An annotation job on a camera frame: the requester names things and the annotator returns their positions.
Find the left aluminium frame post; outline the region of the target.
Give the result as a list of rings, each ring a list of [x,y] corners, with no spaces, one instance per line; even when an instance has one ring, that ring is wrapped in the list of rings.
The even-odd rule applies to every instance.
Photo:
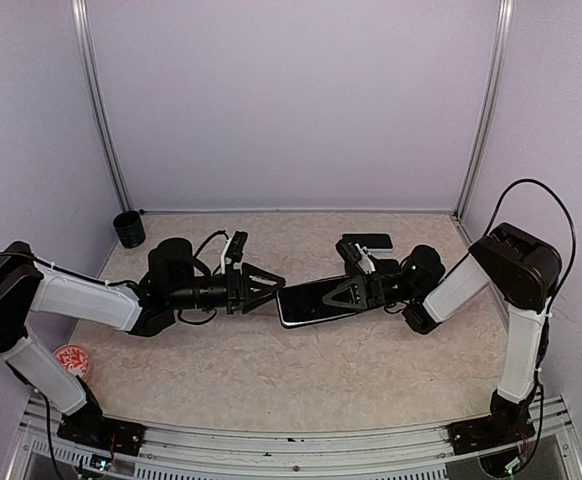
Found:
[[[90,31],[87,2],[72,0],[70,2],[78,47],[89,92],[94,120],[102,145],[107,170],[111,177],[115,197],[121,211],[132,210],[132,202],[114,145],[109,125],[104,98],[101,92],[94,44]]]

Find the dark green mug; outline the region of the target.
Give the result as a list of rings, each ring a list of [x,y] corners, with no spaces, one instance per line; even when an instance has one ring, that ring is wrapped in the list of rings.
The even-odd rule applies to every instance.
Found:
[[[113,227],[123,248],[136,248],[146,240],[142,216],[138,211],[118,214],[113,220]]]

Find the right aluminium frame post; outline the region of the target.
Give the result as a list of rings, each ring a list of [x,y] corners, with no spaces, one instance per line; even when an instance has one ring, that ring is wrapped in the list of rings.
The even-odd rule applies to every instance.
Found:
[[[485,93],[478,118],[477,130],[471,147],[469,164],[454,209],[454,217],[458,222],[464,220],[472,194],[477,185],[479,170],[483,161],[484,151],[497,105],[497,98],[513,19],[514,5],[515,2],[513,0],[501,0],[499,2],[494,43],[488,69]]]

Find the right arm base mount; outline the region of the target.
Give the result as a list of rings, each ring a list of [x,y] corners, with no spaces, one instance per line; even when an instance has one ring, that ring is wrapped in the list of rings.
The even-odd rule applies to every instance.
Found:
[[[535,389],[518,403],[494,391],[489,414],[448,425],[447,431],[455,455],[495,448],[531,438],[536,434],[529,413]]]

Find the aluminium frame post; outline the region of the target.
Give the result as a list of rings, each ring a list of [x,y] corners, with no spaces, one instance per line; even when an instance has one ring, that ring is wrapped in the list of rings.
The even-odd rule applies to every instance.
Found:
[[[104,98],[101,92],[94,44],[90,31],[87,2],[72,0],[70,2],[78,47],[89,92],[94,120],[102,145],[107,170],[111,177],[115,197],[121,211],[132,210],[132,202],[114,145],[109,125]]]
[[[494,43],[488,69],[485,93],[478,118],[477,130],[471,147],[469,164],[454,209],[454,217],[458,222],[464,220],[472,194],[477,185],[479,170],[483,161],[484,151],[497,105],[497,98],[513,19],[514,5],[515,2],[513,0],[501,0],[499,2]]]

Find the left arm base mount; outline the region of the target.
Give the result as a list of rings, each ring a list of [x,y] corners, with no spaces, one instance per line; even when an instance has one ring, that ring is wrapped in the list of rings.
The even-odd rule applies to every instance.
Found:
[[[88,391],[84,406],[71,415],[62,415],[57,435],[111,454],[137,457],[145,432],[143,424],[105,416],[95,396]]]

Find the front aluminium rail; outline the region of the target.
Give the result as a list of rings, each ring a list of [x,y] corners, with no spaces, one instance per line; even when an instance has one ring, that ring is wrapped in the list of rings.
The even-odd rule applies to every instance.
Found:
[[[564,401],[534,402],[541,439],[454,451],[445,423],[347,432],[241,432],[149,423],[135,455],[58,437],[58,412],[33,396],[16,431],[4,479],[484,479],[499,455],[533,457],[514,478],[582,479],[582,449]]]

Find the red patterned round coaster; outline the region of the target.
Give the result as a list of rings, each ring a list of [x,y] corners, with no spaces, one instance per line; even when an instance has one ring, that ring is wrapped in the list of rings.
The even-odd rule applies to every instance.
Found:
[[[87,380],[91,372],[91,358],[86,348],[77,344],[66,344],[59,347],[54,356],[69,373]]]

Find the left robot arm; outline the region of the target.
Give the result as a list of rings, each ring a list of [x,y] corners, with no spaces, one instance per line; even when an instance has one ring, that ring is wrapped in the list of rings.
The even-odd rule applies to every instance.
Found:
[[[32,312],[87,320],[152,337],[173,325],[178,313],[201,310],[248,313],[272,300],[283,277],[242,260],[246,235],[236,233],[223,251],[219,274],[193,252],[190,241],[169,238],[148,254],[148,271],[138,282],[108,282],[70,272],[35,256],[21,241],[0,252],[0,358],[66,416],[92,445],[111,434],[108,418],[88,388],[70,375],[30,333]]]

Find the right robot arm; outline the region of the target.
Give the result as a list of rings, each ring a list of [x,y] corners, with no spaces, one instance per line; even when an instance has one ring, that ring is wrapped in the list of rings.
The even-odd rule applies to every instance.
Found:
[[[399,270],[361,269],[322,298],[350,312],[401,304],[407,325],[427,335],[485,290],[508,315],[507,346],[496,397],[520,404],[536,387],[545,321],[560,283],[562,259],[547,242],[502,223],[482,236],[451,268],[431,246],[420,244]]]

